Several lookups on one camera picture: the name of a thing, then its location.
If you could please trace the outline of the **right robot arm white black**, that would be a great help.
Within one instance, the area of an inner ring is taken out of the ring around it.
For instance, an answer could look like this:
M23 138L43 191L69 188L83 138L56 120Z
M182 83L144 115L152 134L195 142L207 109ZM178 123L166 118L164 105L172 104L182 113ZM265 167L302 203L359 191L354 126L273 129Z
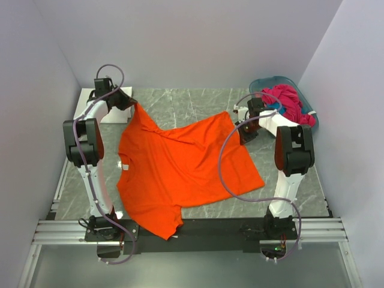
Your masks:
M269 239L277 239L287 232L294 232L294 207L292 203L301 181L314 165L313 134L309 125L299 125L281 115L277 109L268 108L261 98L251 98L247 106L233 106L237 114L240 144L244 145L263 128L275 137L274 161L278 170L274 199L264 216L263 232Z

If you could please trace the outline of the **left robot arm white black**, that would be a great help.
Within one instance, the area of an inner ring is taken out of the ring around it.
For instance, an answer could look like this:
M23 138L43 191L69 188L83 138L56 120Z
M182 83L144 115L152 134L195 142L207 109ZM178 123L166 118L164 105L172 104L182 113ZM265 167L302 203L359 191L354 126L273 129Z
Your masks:
M79 220L86 229L85 241L122 241L125 231L118 223L103 175L100 123L114 108L127 110L136 100L109 77L97 77L94 86L84 110L73 120L63 122L65 151L68 161L78 169L89 199L91 216Z

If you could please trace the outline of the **orange t-shirt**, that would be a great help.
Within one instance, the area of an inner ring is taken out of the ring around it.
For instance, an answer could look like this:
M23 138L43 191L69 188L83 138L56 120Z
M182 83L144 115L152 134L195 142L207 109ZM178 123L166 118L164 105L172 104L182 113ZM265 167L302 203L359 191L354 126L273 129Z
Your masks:
M207 205L264 186L227 112L163 130L136 104L119 143L117 188L128 215L169 239L183 224L182 209Z

